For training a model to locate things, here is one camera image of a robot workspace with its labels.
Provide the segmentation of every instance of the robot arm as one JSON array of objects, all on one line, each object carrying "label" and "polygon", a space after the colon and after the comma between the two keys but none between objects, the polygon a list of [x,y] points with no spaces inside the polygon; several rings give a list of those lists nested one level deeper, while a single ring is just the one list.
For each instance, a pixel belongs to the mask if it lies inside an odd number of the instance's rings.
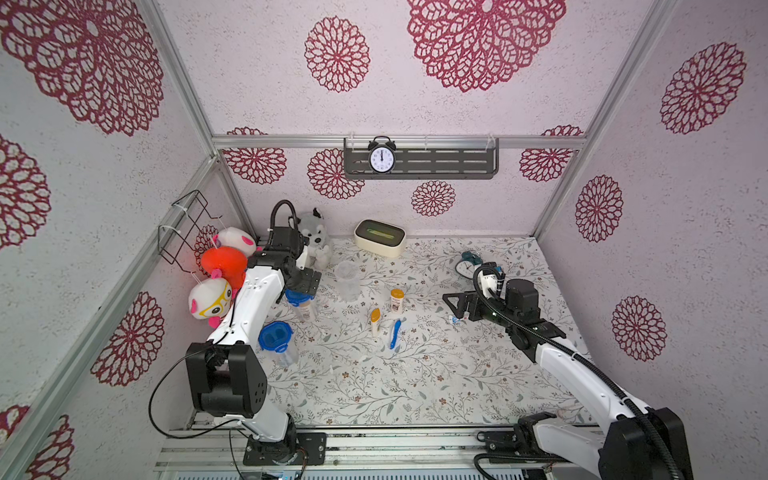
[{"label": "robot arm", "polygon": [[[541,318],[533,283],[509,280],[502,299],[503,274],[493,263],[483,267],[475,272],[474,291],[445,294],[444,301],[457,318],[466,315],[470,321],[486,319],[505,327],[512,343],[554,375],[600,427],[600,431],[578,428],[550,413],[530,415],[515,426],[510,453],[560,455],[603,480],[692,480],[680,419],[669,409],[654,410],[626,393],[581,357],[556,325]],[[483,271],[491,274],[482,275]]]},{"label": "robot arm", "polygon": [[187,349],[187,375],[192,403],[198,412],[237,419],[257,442],[270,444],[277,461],[296,454],[296,427],[285,412],[266,398],[266,374],[253,346],[272,305],[286,289],[314,295],[321,274],[304,268],[307,248],[295,227],[275,227],[272,212],[267,245],[248,259],[243,287],[232,308],[205,343]]}]

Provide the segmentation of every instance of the floral tablecloth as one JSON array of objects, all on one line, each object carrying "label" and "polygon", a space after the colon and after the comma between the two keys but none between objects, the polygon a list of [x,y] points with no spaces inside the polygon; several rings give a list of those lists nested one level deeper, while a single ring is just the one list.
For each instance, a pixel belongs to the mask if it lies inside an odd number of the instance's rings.
[{"label": "floral tablecloth", "polygon": [[[509,277],[531,280],[544,318],[558,325],[584,352],[584,345],[554,277],[532,238],[411,239],[397,259],[334,239],[333,262],[316,296],[316,322],[302,323],[284,301],[271,318],[290,323],[300,360],[279,366],[261,352],[269,397],[298,425],[513,423],[547,410],[570,422],[590,422],[589,412],[553,377],[532,364],[490,322],[452,325],[443,293],[472,289],[454,266],[474,250],[500,264]],[[333,267],[359,264],[362,289],[356,302],[336,292]],[[406,310],[389,312],[389,291],[406,293]],[[371,310],[384,314],[379,335],[368,324]],[[398,346],[390,350],[389,328],[405,319]]]}]

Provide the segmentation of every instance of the wall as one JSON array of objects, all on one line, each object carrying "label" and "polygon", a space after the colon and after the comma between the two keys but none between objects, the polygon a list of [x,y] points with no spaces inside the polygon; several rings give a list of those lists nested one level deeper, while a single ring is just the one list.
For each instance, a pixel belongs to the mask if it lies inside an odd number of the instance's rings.
[{"label": "wall", "polygon": [[[237,215],[228,204],[220,181],[214,178],[203,189],[208,199],[207,211],[220,220],[200,217],[204,232],[228,227],[241,227]],[[190,209],[195,217],[199,206]],[[190,228],[190,244],[205,251],[204,235],[184,222],[180,230]],[[175,252],[177,242],[168,250]],[[195,255],[184,247],[181,266],[202,280],[206,276],[197,268]],[[147,403],[152,390],[166,371],[183,357],[190,343],[201,342],[212,329],[204,320],[189,314],[187,298],[195,285],[194,278],[178,265],[159,262],[150,279],[141,288],[133,306],[110,338],[77,392],[62,409],[68,416],[72,451],[55,444],[65,480],[91,478],[146,478],[154,467],[164,437],[157,433],[147,417]],[[186,369],[179,365],[165,379],[152,403],[155,422],[164,430],[183,428],[193,413]],[[49,465],[44,462],[39,470]]]},{"label": "wall", "polygon": [[51,3],[0,1],[0,442],[205,157],[134,5]]},{"label": "wall", "polygon": [[[650,1],[159,3],[218,134],[539,135],[582,133]],[[344,235],[367,217],[421,235],[528,234],[569,158],[507,150],[492,182],[419,189],[339,179],[338,151],[227,156],[257,229],[261,205],[287,197]]]},{"label": "wall", "polygon": [[595,362],[685,422],[697,479],[768,467],[766,22],[683,2],[541,242]]}]

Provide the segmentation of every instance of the toothbrush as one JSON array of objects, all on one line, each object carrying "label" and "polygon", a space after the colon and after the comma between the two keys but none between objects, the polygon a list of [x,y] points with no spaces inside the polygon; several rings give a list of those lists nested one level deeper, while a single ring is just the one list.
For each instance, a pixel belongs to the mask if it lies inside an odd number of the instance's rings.
[{"label": "toothbrush", "polygon": [[400,319],[397,319],[395,322],[395,325],[392,326],[392,334],[389,336],[389,349],[394,349],[395,344],[397,344],[397,334],[400,333],[400,326],[402,325],[402,321]]}]

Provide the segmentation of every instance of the small bottle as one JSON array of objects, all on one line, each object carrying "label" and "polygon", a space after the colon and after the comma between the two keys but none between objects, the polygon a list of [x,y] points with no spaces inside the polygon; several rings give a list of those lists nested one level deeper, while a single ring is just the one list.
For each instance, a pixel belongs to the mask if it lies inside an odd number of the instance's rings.
[{"label": "small bottle", "polygon": [[371,312],[371,333],[376,336],[379,334],[379,320],[382,319],[381,310],[375,309]]},{"label": "small bottle", "polygon": [[395,288],[389,294],[389,309],[395,313],[402,313],[406,309],[406,295],[399,288]]}]

